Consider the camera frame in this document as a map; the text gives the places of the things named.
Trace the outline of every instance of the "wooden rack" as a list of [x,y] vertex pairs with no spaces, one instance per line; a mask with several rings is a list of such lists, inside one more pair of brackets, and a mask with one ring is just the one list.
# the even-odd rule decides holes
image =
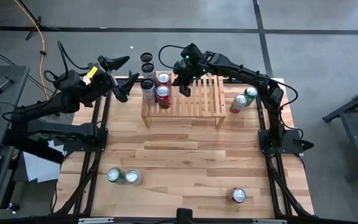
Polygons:
[[[156,76],[167,73],[173,81],[173,72],[156,72]],[[142,119],[146,127],[150,127],[152,118],[214,118],[216,128],[220,128],[226,117],[224,102],[223,79],[217,75],[205,74],[190,86],[191,96],[179,93],[179,86],[172,87],[171,107],[161,109],[159,105],[142,103]]]

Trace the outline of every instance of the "soda can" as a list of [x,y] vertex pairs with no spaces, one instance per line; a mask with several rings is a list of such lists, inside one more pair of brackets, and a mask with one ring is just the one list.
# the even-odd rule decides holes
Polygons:
[[169,91],[172,92],[172,82],[171,77],[166,73],[161,73],[157,76],[157,80],[155,81],[155,86],[159,87],[162,85],[166,85],[169,88]]
[[155,81],[154,65],[152,63],[145,63],[142,65],[143,78],[150,78]]
[[227,195],[226,198],[230,201],[230,202],[234,202],[234,203],[242,203],[245,202],[246,200],[246,192],[244,189],[238,188],[238,187],[234,187],[233,189],[229,189],[227,191]]
[[245,91],[244,91],[244,95],[247,97],[247,103],[246,106],[249,106],[253,100],[256,97],[256,94],[258,94],[258,91],[256,90],[256,88],[254,87],[248,87]]
[[138,170],[130,170],[125,175],[125,179],[128,183],[133,185],[139,185],[143,182],[142,174]]
[[145,78],[141,81],[140,87],[142,88],[143,97],[148,105],[155,105],[157,98],[155,97],[154,82],[151,78]]
[[244,94],[238,94],[234,97],[233,103],[230,106],[232,113],[240,113],[240,111],[246,106],[247,98]]
[[140,61],[142,62],[142,65],[145,63],[151,63],[152,65],[154,65],[153,55],[148,52],[142,53],[142,55],[140,56]]
[[169,87],[162,85],[157,87],[157,103],[162,109],[171,107],[171,94]]
[[116,184],[124,184],[125,183],[125,172],[117,167],[111,168],[109,172],[107,172],[107,179],[110,182]]

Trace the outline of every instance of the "gray floor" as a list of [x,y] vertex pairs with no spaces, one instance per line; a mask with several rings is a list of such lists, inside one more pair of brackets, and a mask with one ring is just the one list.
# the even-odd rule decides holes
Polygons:
[[[35,15],[51,26],[137,28],[235,28],[256,29],[252,0],[65,0],[25,1]],[[358,30],[358,0],[259,0],[265,29],[354,29]],[[0,26],[31,26],[13,1],[0,1]],[[39,78],[38,35],[25,41],[26,32],[0,31],[0,53],[16,64],[31,67]],[[44,69],[62,73],[56,42],[61,40],[75,62],[85,65],[97,56],[130,55],[118,73],[139,72],[140,54],[157,56],[165,44],[196,43],[202,50],[220,52],[235,63],[265,71],[258,34],[145,33],[145,32],[44,32],[47,58]],[[305,153],[306,176],[315,214],[323,218],[358,221],[358,182],[348,184],[344,176],[355,165],[354,150],[334,120],[321,119],[358,92],[358,35],[266,35],[274,77],[284,78],[300,98],[291,105],[297,127],[315,147]],[[167,49],[166,63],[179,59],[180,51]],[[163,67],[157,62],[157,69]],[[43,99],[43,93],[28,83],[21,103]],[[70,122],[70,117],[48,118]],[[53,183],[23,185],[15,192],[22,210],[15,217],[48,213]],[[6,211],[0,218],[11,217]]]

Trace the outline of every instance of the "orange cable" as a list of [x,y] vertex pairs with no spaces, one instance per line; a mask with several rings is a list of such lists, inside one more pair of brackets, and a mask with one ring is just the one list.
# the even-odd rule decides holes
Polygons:
[[[15,0],[15,3],[22,9],[22,11],[26,14],[26,16],[31,20],[31,22],[34,24],[35,28],[37,28],[38,33],[41,36],[42,39],[42,51],[45,51],[45,41],[44,41],[44,37],[41,33],[41,30],[38,28],[37,23],[35,23],[35,21],[33,20],[33,18],[31,18],[31,16],[29,15],[28,12],[26,12],[26,10],[23,8],[23,6],[17,2],[17,0]],[[47,98],[47,100],[49,100],[49,96],[47,94],[47,89],[45,88],[45,83],[44,83],[44,78],[42,77],[42,66],[44,65],[44,57],[45,55],[41,54],[41,63],[40,63],[40,78],[41,78],[41,83],[42,83],[42,87],[44,88],[44,92],[45,92],[45,97]]]

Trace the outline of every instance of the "table leg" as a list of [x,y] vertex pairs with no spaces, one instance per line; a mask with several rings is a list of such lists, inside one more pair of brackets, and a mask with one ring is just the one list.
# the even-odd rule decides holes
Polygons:
[[145,116],[142,116],[144,125],[146,125],[146,128],[149,128],[152,124],[152,119],[151,118],[147,118]]
[[219,120],[218,120],[218,118],[215,118],[215,122],[216,122],[216,129],[221,128],[221,125],[222,125],[222,123],[223,123],[224,119],[225,119],[225,117],[219,118]]

